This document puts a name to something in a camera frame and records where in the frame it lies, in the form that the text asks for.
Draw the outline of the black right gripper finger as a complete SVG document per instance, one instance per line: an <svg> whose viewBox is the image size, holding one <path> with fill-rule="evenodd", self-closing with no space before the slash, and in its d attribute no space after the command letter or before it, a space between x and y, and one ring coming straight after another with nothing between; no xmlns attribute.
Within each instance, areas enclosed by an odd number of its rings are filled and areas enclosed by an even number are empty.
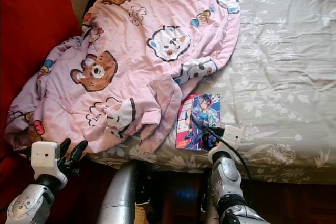
<svg viewBox="0 0 336 224"><path fill-rule="evenodd" d="M189 115L190 132L200 132L202 128L210 126L209 114L204 112L191 112Z"/></svg>

